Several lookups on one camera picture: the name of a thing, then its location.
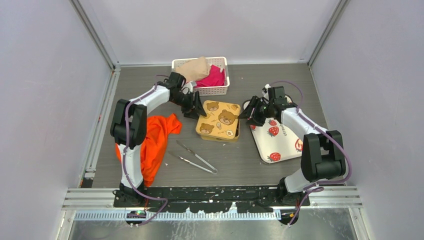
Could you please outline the silver box lid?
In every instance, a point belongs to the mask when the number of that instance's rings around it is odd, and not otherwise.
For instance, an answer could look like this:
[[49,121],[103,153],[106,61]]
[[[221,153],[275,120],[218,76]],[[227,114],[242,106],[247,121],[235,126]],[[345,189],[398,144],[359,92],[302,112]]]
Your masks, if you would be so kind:
[[203,108],[206,117],[199,117],[195,127],[197,134],[217,136],[227,131],[228,135],[231,133],[240,135],[238,116],[241,113],[241,106],[239,104],[206,100]]

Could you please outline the gold chocolate tray box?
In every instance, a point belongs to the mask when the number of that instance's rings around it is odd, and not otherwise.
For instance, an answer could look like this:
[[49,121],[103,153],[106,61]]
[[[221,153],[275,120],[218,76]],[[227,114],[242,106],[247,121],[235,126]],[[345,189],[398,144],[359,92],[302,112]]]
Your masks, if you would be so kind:
[[206,141],[213,141],[213,142],[224,142],[224,143],[235,143],[239,139],[239,135],[235,133],[230,133],[230,135],[227,134],[227,131],[224,131],[222,134],[218,135],[211,135],[211,134],[200,134],[201,139]]

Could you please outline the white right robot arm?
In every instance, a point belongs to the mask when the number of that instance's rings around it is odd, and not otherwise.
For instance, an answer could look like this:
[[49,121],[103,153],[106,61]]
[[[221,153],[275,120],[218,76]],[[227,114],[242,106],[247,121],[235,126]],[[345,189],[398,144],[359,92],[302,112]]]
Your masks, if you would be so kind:
[[291,205],[297,193],[304,193],[319,184],[339,184],[347,176],[349,160],[343,148],[343,138],[337,130],[327,130],[305,116],[294,102],[288,102],[283,86],[266,86],[263,97],[253,96],[239,119],[249,125],[262,127],[267,119],[274,119],[293,131],[303,142],[300,169],[284,177],[279,183],[277,198],[283,205]]

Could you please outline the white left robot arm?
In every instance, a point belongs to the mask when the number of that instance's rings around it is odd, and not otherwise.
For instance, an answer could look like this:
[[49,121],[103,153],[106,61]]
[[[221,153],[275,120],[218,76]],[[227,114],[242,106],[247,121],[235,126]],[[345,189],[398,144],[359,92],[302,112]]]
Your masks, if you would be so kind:
[[120,99],[115,106],[110,134],[121,162],[119,193],[126,195],[126,200],[135,207],[146,200],[140,156],[148,132],[148,114],[168,102],[180,106],[186,118],[198,120],[200,116],[207,115],[200,94],[187,86],[186,78],[177,72],[171,72],[138,97]]

